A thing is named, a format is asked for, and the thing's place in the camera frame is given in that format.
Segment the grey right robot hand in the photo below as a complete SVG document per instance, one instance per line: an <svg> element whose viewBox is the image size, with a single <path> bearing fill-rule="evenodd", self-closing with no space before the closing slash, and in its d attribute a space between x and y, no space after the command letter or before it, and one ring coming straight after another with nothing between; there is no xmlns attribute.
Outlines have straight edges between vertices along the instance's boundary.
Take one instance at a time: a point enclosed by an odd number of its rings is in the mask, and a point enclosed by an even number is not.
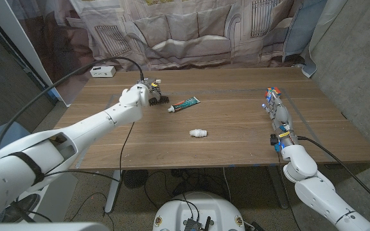
<svg viewBox="0 0 370 231"><path fill-rule="evenodd" d="M270 87L265 93L266 103L262 108L266 111L271 119L271 125L274 133L270 136L270 144L275 147L276 151L295 145L299 141L294 134L292 117L280 99L281 91L276 87Z"/></svg>

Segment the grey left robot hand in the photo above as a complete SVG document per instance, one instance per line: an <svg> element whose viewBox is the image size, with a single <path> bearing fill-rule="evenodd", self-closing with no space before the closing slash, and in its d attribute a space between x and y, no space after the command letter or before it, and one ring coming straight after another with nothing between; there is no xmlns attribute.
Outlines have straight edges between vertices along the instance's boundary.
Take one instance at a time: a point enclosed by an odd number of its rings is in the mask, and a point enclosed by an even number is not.
<svg viewBox="0 0 370 231"><path fill-rule="evenodd" d="M138 80L137 84L142 84L147 87L146 96L150 105L155 105L162 100L161 90L159 86L160 80L145 78Z"/></svg>

